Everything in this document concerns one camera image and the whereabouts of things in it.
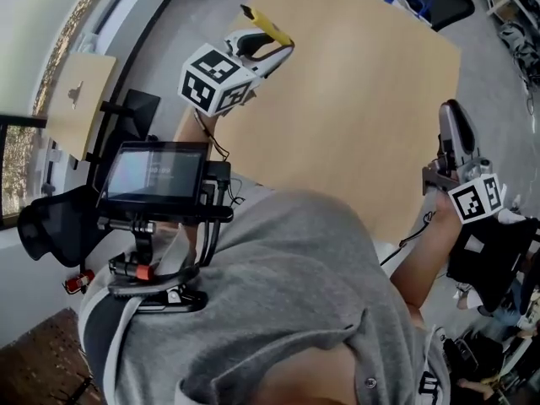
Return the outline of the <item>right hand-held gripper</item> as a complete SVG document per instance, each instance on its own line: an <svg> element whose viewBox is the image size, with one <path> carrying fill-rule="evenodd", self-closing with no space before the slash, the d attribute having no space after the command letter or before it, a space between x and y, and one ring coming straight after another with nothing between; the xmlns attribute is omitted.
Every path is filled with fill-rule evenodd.
<svg viewBox="0 0 540 405"><path fill-rule="evenodd" d="M422 169L423 194L429 187L445 192L463 224L497 214L506 184L500 183L489 159L477 158L477 131L466 110L457 100L448 100L440 106L439 124L440 152ZM462 165L463 159L472 160Z"/></svg>

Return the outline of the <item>black chest-mounted screen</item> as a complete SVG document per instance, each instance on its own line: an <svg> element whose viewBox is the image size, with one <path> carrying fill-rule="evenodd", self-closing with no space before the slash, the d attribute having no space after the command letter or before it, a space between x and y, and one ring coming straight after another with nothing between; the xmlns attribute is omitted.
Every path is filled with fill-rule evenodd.
<svg viewBox="0 0 540 405"><path fill-rule="evenodd" d="M105 211L172 213L199 203L206 143L125 142L98 198Z"/></svg>

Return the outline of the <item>black mesh office chair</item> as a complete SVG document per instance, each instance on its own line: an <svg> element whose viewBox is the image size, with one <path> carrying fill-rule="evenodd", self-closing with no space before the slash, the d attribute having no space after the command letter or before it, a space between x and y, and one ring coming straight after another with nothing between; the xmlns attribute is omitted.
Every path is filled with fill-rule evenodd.
<svg viewBox="0 0 540 405"><path fill-rule="evenodd" d="M19 214L21 243L33 260L52 254L64 267L82 267L92 250L108 235L98 228L99 193L80 186L34 200Z"/></svg>

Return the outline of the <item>brown perforated board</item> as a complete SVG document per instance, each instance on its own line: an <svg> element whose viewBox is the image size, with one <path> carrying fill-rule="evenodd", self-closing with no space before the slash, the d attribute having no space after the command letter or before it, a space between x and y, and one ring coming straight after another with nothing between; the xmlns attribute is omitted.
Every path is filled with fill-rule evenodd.
<svg viewBox="0 0 540 405"><path fill-rule="evenodd" d="M64 309L0 349L0 405L105 405Z"/></svg>

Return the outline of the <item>black battery box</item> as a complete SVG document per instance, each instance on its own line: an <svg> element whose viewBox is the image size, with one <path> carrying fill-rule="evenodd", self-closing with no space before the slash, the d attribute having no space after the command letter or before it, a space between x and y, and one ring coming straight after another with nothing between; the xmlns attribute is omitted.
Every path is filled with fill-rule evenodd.
<svg viewBox="0 0 540 405"><path fill-rule="evenodd" d="M209 160L204 165L202 193L206 205L222 206L230 188L231 165L228 161Z"/></svg>

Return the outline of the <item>large light wooden table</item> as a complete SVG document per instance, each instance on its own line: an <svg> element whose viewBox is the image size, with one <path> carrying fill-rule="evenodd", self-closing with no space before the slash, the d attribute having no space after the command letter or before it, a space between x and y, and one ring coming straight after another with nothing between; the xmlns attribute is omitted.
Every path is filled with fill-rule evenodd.
<svg viewBox="0 0 540 405"><path fill-rule="evenodd" d="M397 243L423 203L440 105L461 53L381 0L249 0L295 43L256 98L219 119L233 170L264 186L345 201L370 235Z"/></svg>

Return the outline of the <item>red fire extinguisher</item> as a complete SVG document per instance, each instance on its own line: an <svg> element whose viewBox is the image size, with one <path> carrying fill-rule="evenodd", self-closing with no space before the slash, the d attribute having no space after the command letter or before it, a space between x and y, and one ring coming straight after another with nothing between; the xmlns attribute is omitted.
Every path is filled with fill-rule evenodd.
<svg viewBox="0 0 540 405"><path fill-rule="evenodd" d="M77 276L66 279L62 286L68 295L77 294L79 292L84 293L94 278L94 271L88 269L79 273Z"/></svg>

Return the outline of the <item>person's right forearm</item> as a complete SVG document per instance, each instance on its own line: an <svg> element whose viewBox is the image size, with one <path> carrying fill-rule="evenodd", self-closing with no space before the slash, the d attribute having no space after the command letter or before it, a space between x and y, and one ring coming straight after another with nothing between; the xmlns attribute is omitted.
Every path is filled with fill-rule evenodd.
<svg viewBox="0 0 540 405"><path fill-rule="evenodd" d="M420 317L438 272L444 267L461 232L450 197L444 192L435 196L435 215L412 251L391 275L391 282L402 296L411 316Z"/></svg>

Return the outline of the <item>yellow marker pen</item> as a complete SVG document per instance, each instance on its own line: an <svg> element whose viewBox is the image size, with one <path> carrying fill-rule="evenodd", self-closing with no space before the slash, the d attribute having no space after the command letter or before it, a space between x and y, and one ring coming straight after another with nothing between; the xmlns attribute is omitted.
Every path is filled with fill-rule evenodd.
<svg viewBox="0 0 540 405"><path fill-rule="evenodd" d="M262 30L265 34L270 36L281 46L292 46L294 44L291 37L282 31L274 22L272 22L264 13L254 8L241 4L243 14L254 24L257 28Z"/></svg>

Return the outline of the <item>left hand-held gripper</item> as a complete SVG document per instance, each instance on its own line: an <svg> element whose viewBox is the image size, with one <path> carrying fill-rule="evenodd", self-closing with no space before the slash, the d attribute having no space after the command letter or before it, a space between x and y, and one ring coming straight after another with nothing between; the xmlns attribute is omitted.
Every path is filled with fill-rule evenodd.
<svg viewBox="0 0 540 405"><path fill-rule="evenodd" d="M261 29L243 29L225 37L221 48L203 44L182 66L179 96L205 116L219 116L243 104L262 79L294 51L292 43L254 57L260 48L273 42Z"/></svg>

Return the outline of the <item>black desk base panel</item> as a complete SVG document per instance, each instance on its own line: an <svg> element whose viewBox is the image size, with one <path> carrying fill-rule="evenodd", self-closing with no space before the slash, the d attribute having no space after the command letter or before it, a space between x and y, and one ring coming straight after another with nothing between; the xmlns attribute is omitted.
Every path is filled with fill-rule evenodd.
<svg viewBox="0 0 540 405"><path fill-rule="evenodd" d="M129 89L121 105L103 101L100 111L117 116L115 128L145 140L161 98L136 89Z"/></svg>

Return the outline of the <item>small wooden side desk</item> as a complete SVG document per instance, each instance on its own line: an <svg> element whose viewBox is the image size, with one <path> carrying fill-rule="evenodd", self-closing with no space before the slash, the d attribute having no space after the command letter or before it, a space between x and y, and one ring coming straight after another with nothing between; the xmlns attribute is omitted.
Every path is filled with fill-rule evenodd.
<svg viewBox="0 0 540 405"><path fill-rule="evenodd" d="M116 65L111 56L87 52L69 54L53 90L46 118L46 135L60 150L81 161L88 152L89 139L100 112L104 92ZM77 109L72 109L68 91L84 85Z"/></svg>

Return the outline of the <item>black screen mount clamp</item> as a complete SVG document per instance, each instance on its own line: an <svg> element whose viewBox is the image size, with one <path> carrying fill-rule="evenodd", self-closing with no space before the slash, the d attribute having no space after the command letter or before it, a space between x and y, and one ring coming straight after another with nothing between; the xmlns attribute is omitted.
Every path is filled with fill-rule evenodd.
<svg viewBox="0 0 540 405"><path fill-rule="evenodd" d="M189 254L173 273L158 274L154 260L153 237L157 230L157 213L142 213L132 220L101 217L101 228L129 231L135 237L135 248L108 261L112 281L109 293L123 303L135 300L136 312L149 315L157 313L192 313L202 310L208 295L192 289L190 282L200 270L210 264L216 251L220 226L233 218L233 209L224 206L201 204L187 210L184 216L172 218L186 224L203 224L202 249L199 255Z"/></svg>

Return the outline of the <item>person's grey shirt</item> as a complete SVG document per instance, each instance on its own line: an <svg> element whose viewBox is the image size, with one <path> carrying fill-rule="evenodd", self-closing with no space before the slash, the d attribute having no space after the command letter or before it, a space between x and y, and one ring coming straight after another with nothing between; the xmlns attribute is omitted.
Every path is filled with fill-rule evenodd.
<svg viewBox="0 0 540 405"><path fill-rule="evenodd" d="M358 405L450 405L440 340L417 327L357 214L313 192L260 188L191 283L192 313L139 314L103 267L78 331L107 405L248 405L264 375L309 348L353 356Z"/></svg>

